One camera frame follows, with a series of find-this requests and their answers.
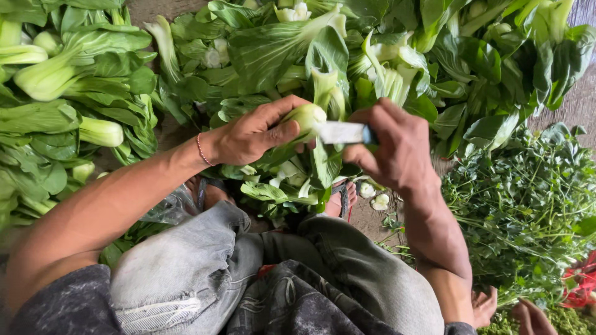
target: plastic bag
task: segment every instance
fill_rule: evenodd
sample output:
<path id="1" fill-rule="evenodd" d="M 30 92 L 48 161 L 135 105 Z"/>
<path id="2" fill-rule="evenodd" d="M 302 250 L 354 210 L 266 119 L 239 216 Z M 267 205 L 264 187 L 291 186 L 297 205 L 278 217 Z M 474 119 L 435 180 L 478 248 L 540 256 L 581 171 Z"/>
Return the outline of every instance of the plastic bag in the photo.
<path id="1" fill-rule="evenodd" d="M 197 205 L 185 184 L 168 194 L 149 210 L 140 221 L 177 225 L 190 216 L 198 215 Z"/>

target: gray jeans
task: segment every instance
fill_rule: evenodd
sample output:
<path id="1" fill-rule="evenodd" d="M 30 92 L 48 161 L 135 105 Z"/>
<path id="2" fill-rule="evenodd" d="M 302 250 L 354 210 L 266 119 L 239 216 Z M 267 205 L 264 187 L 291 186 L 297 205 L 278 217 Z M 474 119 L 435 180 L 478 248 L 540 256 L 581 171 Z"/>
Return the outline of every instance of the gray jeans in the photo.
<path id="1" fill-rule="evenodd" d="M 430 284 L 346 221 L 318 215 L 298 234 L 247 233 L 250 219 L 220 201 L 148 238 L 112 273 L 113 307 L 126 334 L 218 334 L 262 265 L 287 259 L 316 271 L 406 334 L 443 334 Z"/>

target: flip flop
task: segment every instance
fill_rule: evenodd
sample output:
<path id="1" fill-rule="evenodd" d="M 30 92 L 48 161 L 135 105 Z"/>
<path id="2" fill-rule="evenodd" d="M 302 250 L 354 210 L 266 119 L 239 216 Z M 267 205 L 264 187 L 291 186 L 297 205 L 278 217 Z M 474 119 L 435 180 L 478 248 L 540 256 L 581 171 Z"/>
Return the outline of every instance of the flip flop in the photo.
<path id="1" fill-rule="evenodd" d="M 205 205 L 205 196 L 207 185 L 213 185 L 218 189 L 226 192 L 229 195 L 228 188 L 225 186 L 224 182 L 219 179 L 207 178 L 203 176 L 199 176 L 201 181 L 198 183 L 198 190 L 197 190 L 197 210 L 199 213 L 203 213 L 204 205 Z"/>
<path id="2" fill-rule="evenodd" d="M 342 197 L 342 210 L 340 211 L 339 217 L 344 218 L 346 216 L 347 210 L 350 209 L 350 198 L 347 194 L 346 182 L 344 181 L 338 186 L 331 189 L 331 195 L 335 193 L 341 193 Z M 362 188 L 362 182 L 360 180 L 355 182 L 356 184 L 356 195 L 360 195 L 360 189 Z"/>

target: shirt sleeve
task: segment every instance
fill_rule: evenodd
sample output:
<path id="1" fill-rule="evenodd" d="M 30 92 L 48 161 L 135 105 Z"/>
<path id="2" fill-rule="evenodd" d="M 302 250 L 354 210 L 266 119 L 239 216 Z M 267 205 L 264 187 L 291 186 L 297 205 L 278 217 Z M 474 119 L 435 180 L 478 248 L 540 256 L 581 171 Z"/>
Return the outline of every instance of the shirt sleeve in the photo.
<path id="1" fill-rule="evenodd" d="M 476 335 L 476 330 L 465 322 L 452 322 L 445 325 L 445 335 Z"/>
<path id="2" fill-rule="evenodd" d="M 110 304 L 110 268 L 89 265 L 55 280 L 31 297 L 12 320 L 10 333 L 122 335 Z"/>

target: red rubber band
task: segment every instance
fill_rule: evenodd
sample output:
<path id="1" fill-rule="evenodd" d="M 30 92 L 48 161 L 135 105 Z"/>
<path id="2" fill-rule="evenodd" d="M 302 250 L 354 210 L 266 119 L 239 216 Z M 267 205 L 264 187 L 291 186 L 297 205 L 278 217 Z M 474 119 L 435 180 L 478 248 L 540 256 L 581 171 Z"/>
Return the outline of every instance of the red rubber band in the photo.
<path id="1" fill-rule="evenodd" d="M 201 142 L 199 141 L 200 137 L 201 137 L 201 133 L 198 133 L 198 135 L 197 135 L 198 154 L 201 155 L 201 157 L 203 158 L 203 160 L 205 162 L 207 162 L 207 164 L 209 164 L 211 166 L 215 166 L 215 165 L 211 164 L 211 162 L 205 158 L 205 155 L 203 154 L 203 150 L 201 150 Z"/>

